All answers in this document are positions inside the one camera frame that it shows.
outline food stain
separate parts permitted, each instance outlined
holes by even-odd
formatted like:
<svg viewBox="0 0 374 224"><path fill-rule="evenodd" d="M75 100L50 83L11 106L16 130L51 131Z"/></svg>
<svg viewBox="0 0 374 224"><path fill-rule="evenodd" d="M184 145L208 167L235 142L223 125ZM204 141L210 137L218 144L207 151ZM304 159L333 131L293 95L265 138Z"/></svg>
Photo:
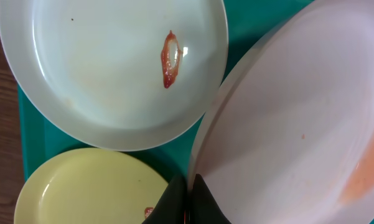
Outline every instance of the food stain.
<svg viewBox="0 0 374 224"><path fill-rule="evenodd" d="M341 196L342 203L362 198L374 188L374 135L355 170L350 176Z"/></svg>
<svg viewBox="0 0 374 224"><path fill-rule="evenodd" d="M153 210L154 210L154 208L152 208L152 207L145 208L145 211L144 211L145 219L148 218L148 216L152 213Z"/></svg>
<svg viewBox="0 0 374 224"><path fill-rule="evenodd" d="M177 50L175 53L175 64L172 66L171 58L170 58L170 44L176 43ZM183 52L180 49L179 42L177 41L177 37L172 33L170 30L169 35L167 35L163 50L161 53L161 60L162 60L162 71L163 71L163 84L164 88L169 88L175 81L176 76L179 74L179 66L180 60Z"/></svg>
<svg viewBox="0 0 374 224"><path fill-rule="evenodd" d="M73 101L70 98L65 98L65 105L72 108L73 107Z"/></svg>

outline teal tray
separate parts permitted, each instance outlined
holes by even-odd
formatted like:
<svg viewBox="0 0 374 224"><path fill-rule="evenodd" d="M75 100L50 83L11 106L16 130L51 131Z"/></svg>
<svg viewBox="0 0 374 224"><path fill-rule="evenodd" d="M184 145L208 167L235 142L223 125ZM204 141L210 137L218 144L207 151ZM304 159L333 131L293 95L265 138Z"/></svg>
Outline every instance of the teal tray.
<svg viewBox="0 0 374 224"><path fill-rule="evenodd" d="M261 36L310 2L312 1L224 0L230 39L224 78ZM18 98L25 180L51 157L71 149L88 147L46 120L20 88ZM175 173L186 175L199 125L200 120L183 135L165 145L130 154L150 165L167 180Z"/></svg>

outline wood grain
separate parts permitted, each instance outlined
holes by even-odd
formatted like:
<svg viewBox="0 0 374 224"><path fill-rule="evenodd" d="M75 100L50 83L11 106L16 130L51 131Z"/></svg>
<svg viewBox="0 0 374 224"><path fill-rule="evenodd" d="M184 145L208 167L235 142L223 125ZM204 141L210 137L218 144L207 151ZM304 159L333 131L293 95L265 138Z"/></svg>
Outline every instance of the wood grain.
<svg viewBox="0 0 374 224"><path fill-rule="evenodd" d="M23 184L17 84L0 43L0 224L13 223Z"/></svg>

